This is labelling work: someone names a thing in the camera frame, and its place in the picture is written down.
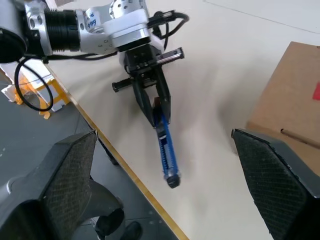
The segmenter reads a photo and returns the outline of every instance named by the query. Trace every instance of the white table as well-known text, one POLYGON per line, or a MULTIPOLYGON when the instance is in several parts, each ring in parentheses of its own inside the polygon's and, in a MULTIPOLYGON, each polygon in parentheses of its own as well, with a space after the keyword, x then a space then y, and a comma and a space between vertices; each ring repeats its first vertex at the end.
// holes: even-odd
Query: white table
MULTIPOLYGON (((105 4, 78 0, 64 8, 105 4)), ((163 67, 172 95, 179 187, 170 189, 163 180, 155 130, 132 88, 113 92, 112 82, 127 78, 117 57, 51 62, 50 68, 180 239, 271 240, 248 191, 231 130, 244 127, 290 41, 316 45, 320 36, 202 0, 147 5, 151 14, 175 9, 190 16, 168 45, 168 50, 183 47, 186 58, 163 67)))

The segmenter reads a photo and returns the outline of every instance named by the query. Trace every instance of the gray floor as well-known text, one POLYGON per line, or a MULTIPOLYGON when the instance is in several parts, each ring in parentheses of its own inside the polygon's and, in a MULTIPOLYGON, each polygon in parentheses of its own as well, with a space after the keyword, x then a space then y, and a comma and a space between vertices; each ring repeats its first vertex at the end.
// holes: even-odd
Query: gray floor
MULTIPOLYGON (((71 103, 44 120, 36 111, 9 102, 0 93, 0 110, 0 185, 30 172, 54 143, 88 130, 87 123, 71 103)), ((142 225, 141 240, 177 239, 124 170, 111 164, 99 142, 91 175, 123 201, 126 224, 137 221, 142 225)), ((89 222, 79 227, 73 236, 73 240, 96 239, 89 222)))

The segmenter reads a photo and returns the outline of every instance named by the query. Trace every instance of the cardboard box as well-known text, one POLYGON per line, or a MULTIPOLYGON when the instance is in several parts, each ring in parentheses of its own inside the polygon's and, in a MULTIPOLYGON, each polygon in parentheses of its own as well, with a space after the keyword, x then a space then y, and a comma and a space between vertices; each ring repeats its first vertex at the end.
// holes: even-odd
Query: cardboard box
POLYGON ((246 128, 284 141, 320 176, 320 47, 290 43, 246 128))

